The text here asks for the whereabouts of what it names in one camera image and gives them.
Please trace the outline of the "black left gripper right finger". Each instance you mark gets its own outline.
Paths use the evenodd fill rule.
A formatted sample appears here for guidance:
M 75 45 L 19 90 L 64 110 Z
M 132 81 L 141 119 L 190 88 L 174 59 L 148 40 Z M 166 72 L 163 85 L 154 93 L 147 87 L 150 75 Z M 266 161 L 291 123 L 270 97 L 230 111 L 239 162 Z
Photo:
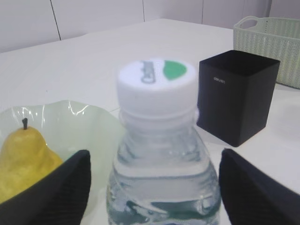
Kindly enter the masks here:
M 300 196 L 232 149 L 222 151 L 219 185 L 233 225 L 298 225 Z

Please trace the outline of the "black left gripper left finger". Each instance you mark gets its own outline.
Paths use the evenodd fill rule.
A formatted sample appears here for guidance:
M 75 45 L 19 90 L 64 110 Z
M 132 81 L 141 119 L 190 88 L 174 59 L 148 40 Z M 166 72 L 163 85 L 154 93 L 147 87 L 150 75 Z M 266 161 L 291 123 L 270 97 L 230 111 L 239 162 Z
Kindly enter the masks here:
M 90 152 L 80 150 L 0 205 L 2 225 L 79 225 L 90 194 Z

